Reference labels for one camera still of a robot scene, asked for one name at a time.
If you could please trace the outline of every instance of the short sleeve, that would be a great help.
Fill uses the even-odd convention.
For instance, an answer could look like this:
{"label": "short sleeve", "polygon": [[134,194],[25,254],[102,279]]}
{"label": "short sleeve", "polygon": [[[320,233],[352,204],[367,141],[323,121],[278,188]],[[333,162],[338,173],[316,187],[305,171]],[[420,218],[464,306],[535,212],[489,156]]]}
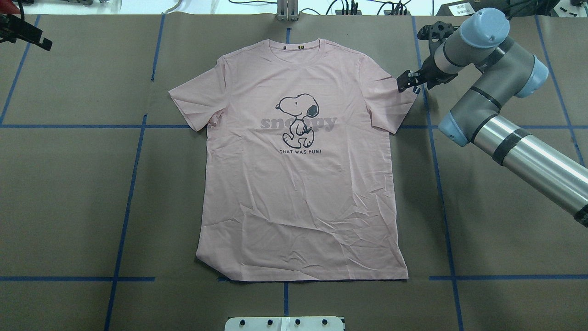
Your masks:
{"label": "short sleeve", "polygon": [[400,93],[396,79],[367,55],[360,61],[359,81],[372,126],[396,133],[417,94],[410,89]]}
{"label": "short sleeve", "polygon": [[214,68],[170,90],[169,95],[195,131],[216,125],[228,105],[228,70],[223,58]]}

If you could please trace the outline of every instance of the pink t-shirt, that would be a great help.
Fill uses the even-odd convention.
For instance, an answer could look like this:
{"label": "pink t-shirt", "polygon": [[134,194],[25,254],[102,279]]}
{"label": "pink t-shirt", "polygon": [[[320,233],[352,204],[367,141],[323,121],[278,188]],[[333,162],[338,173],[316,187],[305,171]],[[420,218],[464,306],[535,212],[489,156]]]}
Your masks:
{"label": "pink t-shirt", "polygon": [[264,40],[169,93],[208,125],[200,260],[243,281],[408,278],[389,132],[416,94],[374,60]]}

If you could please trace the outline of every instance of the blue tape line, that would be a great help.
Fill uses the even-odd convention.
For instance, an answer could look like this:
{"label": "blue tape line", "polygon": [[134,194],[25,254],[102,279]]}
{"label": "blue tape line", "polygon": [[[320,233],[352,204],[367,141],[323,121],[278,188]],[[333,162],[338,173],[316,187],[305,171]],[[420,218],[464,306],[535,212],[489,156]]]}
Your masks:
{"label": "blue tape line", "polygon": [[543,54],[545,55],[545,61],[547,62],[547,67],[549,69],[549,74],[552,77],[553,85],[555,85],[555,91],[557,92],[557,98],[559,99],[559,103],[562,106],[563,116],[566,118],[567,127],[570,130],[570,134],[572,135],[572,140],[574,142],[574,148],[576,149],[576,154],[578,155],[578,160],[580,164],[585,167],[586,164],[584,163],[584,158],[582,157],[582,152],[580,152],[580,147],[578,146],[578,141],[576,140],[576,134],[574,133],[574,129],[572,128],[572,122],[570,121],[570,116],[567,113],[567,108],[565,102],[563,102],[562,92],[559,88],[559,84],[557,83],[557,78],[555,77],[555,73],[553,72],[553,67],[551,65],[551,60],[549,60],[549,54],[547,54],[547,48],[545,47],[545,40],[543,39],[543,31],[541,30],[541,24],[539,23],[539,16],[535,15],[535,24],[537,25],[537,32],[539,33],[539,41],[541,42],[541,48],[543,49]]}
{"label": "blue tape line", "polygon": [[428,125],[401,125],[401,129],[428,129]]}
{"label": "blue tape line", "polygon": [[157,46],[155,47],[155,56],[153,57],[153,71],[151,72],[151,81],[155,80],[155,68],[157,68],[159,46],[161,45],[161,36],[163,34],[163,22],[165,22],[165,14],[161,14],[161,22],[159,23],[159,35],[157,36]]}
{"label": "blue tape line", "polygon": [[126,201],[125,219],[122,223],[121,240],[118,245],[118,255],[116,257],[116,266],[114,269],[114,277],[112,279],[111,296],[108,301],[108,311],[106,313],[106,321],[104,322],[104,331],[108,331],[110,327],[110,320],[112,317],[112,307],[114,305],[114,297],[116,293],[116,283],[118,282],[118,274],[121,270],[122,250],[125,247],[126,229],[129,224],[129,216],[131,215],[131,201],[133,200],[133,193],[135,191],[135,181],[137,179],[137,168],[139,167],[139,158],[141,157],[141,148],[143,146],[143,136],[145,135],[145,125],[147,123],[147,114],[143,116],[143,123],[141,124],[141,133],[139,134],[139,143],[137,144],[137,152],[135,154],[135,165],[133,166],[133,176],[131,177],[131,187],[129,188],[129,197]]}
{"label": "blue tape line", "polygon": [[139,124],[2,124],[2,128],[50,128],[50,129],[139,129]]}
{"label": "blue tape line", "polygon": [[588,279],[588,274],[502,274],[479,276],[430,276],[429,280],[567,280]]}
{"label": "blue tape line", "polygon": [[[39,20],[41,19],[40,15],[37,15],[37,19],[35,20],[35,26],[39,24]],[[29,48],[31,47],[30,43],[26,44],[25,51],[22,53],[21,63],[18,65],[18,69],[16,70],[16,74],[14,75],[14,80],[12,81],[12,85],[10,86],[10,91],[8,92],[8,96],[6,97],[6,102],[4,102],[4,108],[2,109],[2,115],[0,115],[0,125],[4,122],[4,117],[6,117],[6,112],[8,111],[8,106],[10,105],[10,100],[12,99],[12,94],[14,93],[14,89],[16,87],[16,83],[18,82],[18,77],[21,75],[22,66],[25,64],[26,55],[29,53]]]}
{"label": "blue tape line", "polygon": [[112,277],[8,276],[0,282],[111,282]]}
{"label": "blue tape line", "polygon": [[[140,129],[140,124],[0,124],[0,128],[17,128],[17,129]],[[568,129],[567,125],[521,125],[525,129],[549,129],[561,130]],[[190,129],[187,124],[147,124],[147,129]],[[438,125],[401,125],[405,129],[428,129],[439,128]],[[572,125],[575,130],[588,130],[588,125]]]}
{"label": "blue tape line", "polygon": [[187,124],[149,124],[145,126],[148,129],[190,129]]}
{"label": "blue tape line", "polygon": [[[140,129],[140,124],[2,124],[0,128]],[[147,129],[189,129],[187,124],[148,124]]]}
{"label": "blue tape line", "polygon": [[119,277],[119,282],[154,282],[155,277]]}
{"label": "blue tape line", "polygon": [[284,316],[290,316],[290,298],[288,289],[288,282],[284,282]]}
{"label": "blue tape line", "polygon": [[[2,276],[0,282],[112,282],[113,277]],[[119,282],[154,282],[155,277],[120,277]]]}
{"label": "blue tape line", "polygon": [[[420,49],[419,49],[419,41],[416,38],[417,29],[416,29],[416,20],[414,16],[410,17],[412,19],[412,29],[413,29],[413,36],[415,39],[415,49],[416,49],[416,58],[419,63],[419,68],[422,66],[422,61],[420,57]],[[433,166],[435,168],[435,179],[437,181],[437,193],[439,195],[439,199],[441,200],[442,206],[442,213],[443,213],[443,224],[445,225],[445,246],[447,249],[447,258],[449,260],[449,271],[451,272],[452,276],[455,276],[455,264],[453,262],[453,252],[451,249],[451,238],[449,235],[449,224],[447,222],[447,212],[445,207],[445,200],[443,198],[443,188],[441,186],[441,175],[439,173],[439,162],[437,160],[437,151],[435,149],[435,138],[433,136],[433,127],[431,126],[431,114],[429,108],[429,100],[428,100],[428,91],[424,91],[423,98],[425,102],[425,108],[427,109],[427,126],[429,129],[429,142],[431,145],[431,152],[433,154]],[[463,319],[462,319],[462,308],[459,302],[459,291],[457,289],[457,281],[452,279],[452,286],[453,286],[453,299],[455,301],[455,311],[457,314],[457,325],[460,331],[463,331]]]}

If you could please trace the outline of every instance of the neckline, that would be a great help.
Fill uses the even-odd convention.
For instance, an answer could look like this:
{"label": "neckline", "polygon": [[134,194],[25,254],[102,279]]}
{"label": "neckline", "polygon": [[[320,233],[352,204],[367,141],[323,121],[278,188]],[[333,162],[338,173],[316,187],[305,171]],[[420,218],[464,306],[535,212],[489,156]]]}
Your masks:
{"label": "neckline", "polygon": [[[304,51],[304,49],[312,49],[317,47],[319,48],[319,51],[316,52],[315,56],[303,62],[288,62],[284,59],[279,58],[272,50],[273,48],[276,50],[286,49],[290,51],[299,52]],[[268,53],[268,55],[271,57],[272,62],[284,65],[286,67],[308,67],[309,65],[314,64],[316,61],[323,57],[323,54],[325,53],[325,40],[319,38],[317,40],[311,42],[304,42],[302,44],[284,44],[282,42],[267,39],[264,43],[264,49],[266,50],[266,53]]]}

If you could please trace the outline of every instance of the snoopy print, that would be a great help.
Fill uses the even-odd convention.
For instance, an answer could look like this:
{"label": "snoopy print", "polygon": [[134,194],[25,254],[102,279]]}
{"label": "snoopy print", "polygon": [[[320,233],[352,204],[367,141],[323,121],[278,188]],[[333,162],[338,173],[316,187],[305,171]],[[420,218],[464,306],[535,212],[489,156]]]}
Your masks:
{"label": "snoopy print", "polygon": [[304,122],[305,118],[313,118],[319,114],[319,105],[312,95],[304,93],[296,97],[285,97],[276,105],[277,110],[293,116],[290,133],[284,133],[282,140],[292,148],[310,147],[315,140],[315,132]]}

